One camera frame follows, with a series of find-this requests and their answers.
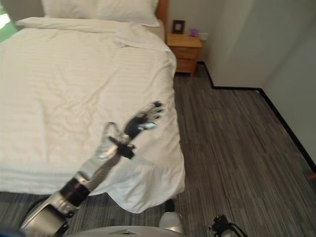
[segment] drawer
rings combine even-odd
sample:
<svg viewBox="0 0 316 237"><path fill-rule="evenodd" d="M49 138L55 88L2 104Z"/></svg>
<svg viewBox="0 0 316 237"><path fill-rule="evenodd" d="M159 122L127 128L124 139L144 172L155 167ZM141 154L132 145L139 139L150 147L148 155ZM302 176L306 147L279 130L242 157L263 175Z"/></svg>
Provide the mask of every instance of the drawer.
<svg viewBox="0 0 316 237"><path fill-rule="evenodd" d="M198 54L197 48L171 47L171 50L176 58L195 59Z"/></svg>
<svg viewBox="0 0 316 237"><path fill-rule="evenodd" d="M177 58L177 72L190 73L195 65L195 60Z"/></svg>

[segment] purple object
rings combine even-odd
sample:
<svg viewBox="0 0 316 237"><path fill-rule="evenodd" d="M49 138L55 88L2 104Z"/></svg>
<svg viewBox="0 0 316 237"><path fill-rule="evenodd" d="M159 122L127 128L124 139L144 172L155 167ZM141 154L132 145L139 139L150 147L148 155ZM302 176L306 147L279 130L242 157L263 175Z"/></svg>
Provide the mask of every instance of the purple object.
<svg viewBox="0 0 316 237"><path fill-rule="evenodd" d="M197 37L198 36L198 30L196 28L190 28L189 36Z"/></svg>

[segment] picture frame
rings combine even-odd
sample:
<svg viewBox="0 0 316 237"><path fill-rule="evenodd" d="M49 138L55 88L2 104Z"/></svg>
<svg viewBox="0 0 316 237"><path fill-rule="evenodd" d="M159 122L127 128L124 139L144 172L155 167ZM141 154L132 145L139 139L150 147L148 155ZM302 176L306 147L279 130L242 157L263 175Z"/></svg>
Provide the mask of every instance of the picture frame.
<svg viewBox="0 0 316 237"><path fill-rule="evenodd" d="M174 20L172 24L173 34L183 34L185 21Z"/></svg>

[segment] wall outlet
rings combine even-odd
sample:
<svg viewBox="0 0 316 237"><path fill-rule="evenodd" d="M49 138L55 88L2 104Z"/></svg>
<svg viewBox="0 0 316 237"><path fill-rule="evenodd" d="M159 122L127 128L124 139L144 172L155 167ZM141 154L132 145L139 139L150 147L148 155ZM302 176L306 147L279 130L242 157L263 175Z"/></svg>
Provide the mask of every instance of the wall outlet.
<svg viewBox="0 0 316 237"><path fill-rule="evenodd" d="M199 33L198 37L201 41L206 41L208 37L208 33Z"/></svg>

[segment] white duvet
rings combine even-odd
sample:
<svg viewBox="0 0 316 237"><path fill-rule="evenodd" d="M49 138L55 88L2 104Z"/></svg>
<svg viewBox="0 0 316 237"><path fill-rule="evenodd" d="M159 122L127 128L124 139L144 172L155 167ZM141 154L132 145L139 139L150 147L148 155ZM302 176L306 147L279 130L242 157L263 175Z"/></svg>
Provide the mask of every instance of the white duvet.
<svg viewBox="0 0 316 237"><path fill-rule="evenodd" d="M103 125L149 102L165 113L92 195L139 213L184 189L174 105L175 58L136 23L28 18L0 48L0 191L50 194L98 146Z"/></svg>

